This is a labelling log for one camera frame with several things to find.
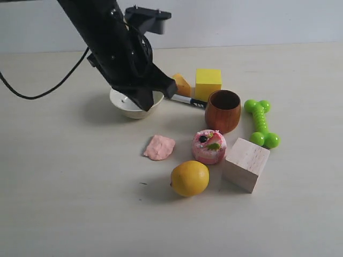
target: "white bowl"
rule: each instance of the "white bowl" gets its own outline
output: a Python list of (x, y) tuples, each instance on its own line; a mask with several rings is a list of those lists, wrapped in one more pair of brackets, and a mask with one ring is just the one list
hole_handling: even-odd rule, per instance
[(112, 104), (125, 116), (132, 119), (143, 119), (152, 114), (157, 106), (162, 102), (164, 95), (162, 92), (154, 91), (154, 105), (150, 108), (149, 111), (144, 111), (140, 109), (135, 103), (133, 103), (127, 96), (124, 94), (111, 89), (109, 98)]

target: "green dog toy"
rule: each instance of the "green dog toy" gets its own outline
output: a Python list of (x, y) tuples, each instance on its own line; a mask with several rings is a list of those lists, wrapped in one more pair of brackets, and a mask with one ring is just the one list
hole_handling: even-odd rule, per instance
[(270, 110), (269, 102), (266, 100), (259, 102), (247, 100), (244, 104), (244, 109), (252, 114), (255, 129), (257, 131), (250, 136), (250, 142), (267, 148), (275, 148), (278, 146), (280, 138), (277, 134), (269, 132), (265, 117), (265, 114)]

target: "marker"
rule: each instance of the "marker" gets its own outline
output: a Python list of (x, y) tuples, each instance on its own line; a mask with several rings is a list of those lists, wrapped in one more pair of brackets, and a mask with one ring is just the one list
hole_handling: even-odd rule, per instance
[(194, 105), (196, 107), (200, 107), (200, 108), (203, 108), (203, 109), (205, 109), (206, 105), (207, 105), (206, 102), (203, 102), (203, 101), (200, 101), (200, 100), (196, 100), (196, 99), (193, 99), (193, 98), (190, 98), (190, 97), (182, 96), (182, 95), (177, 95), (177, 94), (175, 94), (171, 98), (171, 100), (174, 100), (174, 101), (177, 101), (177, 102), (181, 102), (181, 103), (187, 103), (187, 104)]

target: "white wall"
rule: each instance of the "white wall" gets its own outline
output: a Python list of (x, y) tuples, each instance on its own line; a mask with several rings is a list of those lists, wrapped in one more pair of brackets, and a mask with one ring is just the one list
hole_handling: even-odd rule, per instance
[[(340, 41), (342, 0), (118, 0), (172, 13), (155, 48)], [(83, 50), (56, 0), (0, 3), (0, 52)]]

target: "wooden cube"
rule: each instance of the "wooden cube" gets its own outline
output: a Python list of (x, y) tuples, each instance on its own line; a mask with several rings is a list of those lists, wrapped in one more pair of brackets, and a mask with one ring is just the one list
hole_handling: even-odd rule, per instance
[(268, 149), (238, 138), (227, 153), (222, 178), (252, 193), (269, 154)]
[(221, 71), (213, 69), (197, 69), (195, 99), (207, 102), (208, 97), (221, 89)]
[(177, 86), (177, 94), (183, 95), (187, 97), (191, 97), (191, 86), (189, 83), (181, 76), (181, 74), (177, 73), (173, 75), (173, 79), (176, 82)]

